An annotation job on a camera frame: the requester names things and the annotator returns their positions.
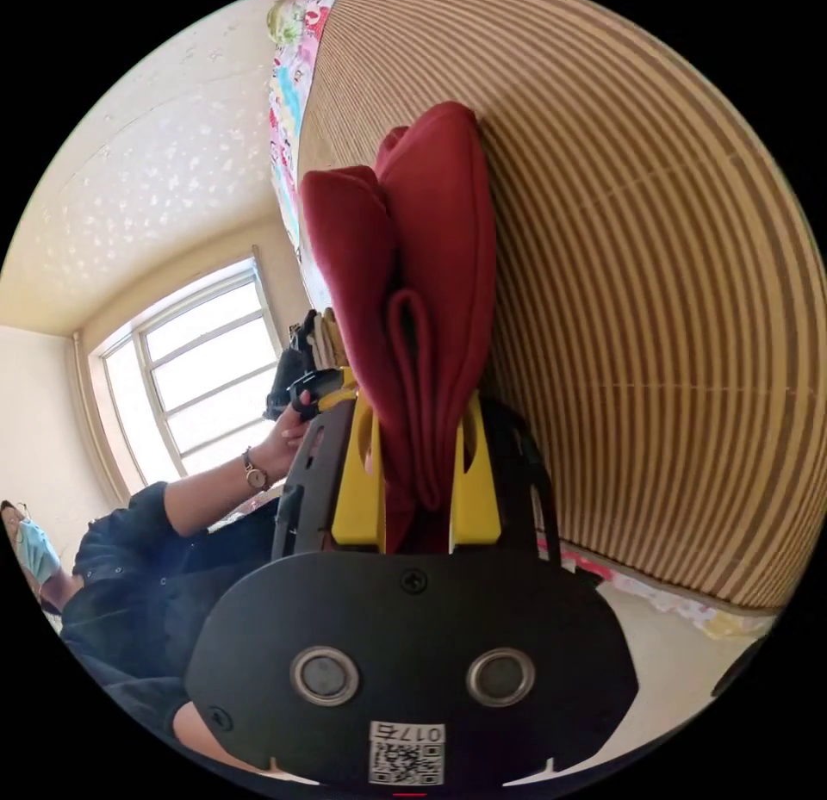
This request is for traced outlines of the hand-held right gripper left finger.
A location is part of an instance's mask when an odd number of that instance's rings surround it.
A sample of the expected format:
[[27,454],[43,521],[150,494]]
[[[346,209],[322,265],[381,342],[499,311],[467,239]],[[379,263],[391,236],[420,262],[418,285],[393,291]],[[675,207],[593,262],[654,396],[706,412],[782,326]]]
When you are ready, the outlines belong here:
[[369,402],[357,393],[332,536],[340,547],[383,547],[385,524],[381,427]]

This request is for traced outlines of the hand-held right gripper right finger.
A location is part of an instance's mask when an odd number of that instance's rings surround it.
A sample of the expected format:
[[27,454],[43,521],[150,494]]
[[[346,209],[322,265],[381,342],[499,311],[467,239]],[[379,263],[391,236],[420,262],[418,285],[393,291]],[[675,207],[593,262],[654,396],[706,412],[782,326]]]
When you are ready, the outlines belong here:
[[450,545],[486,547],[501,536],[480,395],[475,391],[457,427],[451,494]]

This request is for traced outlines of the person's left hand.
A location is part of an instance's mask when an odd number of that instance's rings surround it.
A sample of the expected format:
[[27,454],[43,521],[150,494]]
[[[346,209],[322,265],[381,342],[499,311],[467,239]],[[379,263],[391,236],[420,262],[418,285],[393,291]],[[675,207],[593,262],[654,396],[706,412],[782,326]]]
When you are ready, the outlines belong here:
[[300,394],[298,407],[288,405],[267,437],[247,451],[248,481],[257,489],[265,489],[287,475],[301,447],[309,421],[302,415],[310,405],[307,391]]

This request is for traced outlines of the person's right hand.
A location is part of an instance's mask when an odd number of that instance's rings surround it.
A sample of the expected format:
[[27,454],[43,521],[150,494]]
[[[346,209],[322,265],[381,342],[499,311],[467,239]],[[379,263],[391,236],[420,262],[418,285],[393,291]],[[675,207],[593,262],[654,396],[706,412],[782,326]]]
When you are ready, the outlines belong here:
[[226,752],[191,702],[177,709],[171,726],[177,741],[189,750],[215,761],[226,759]]

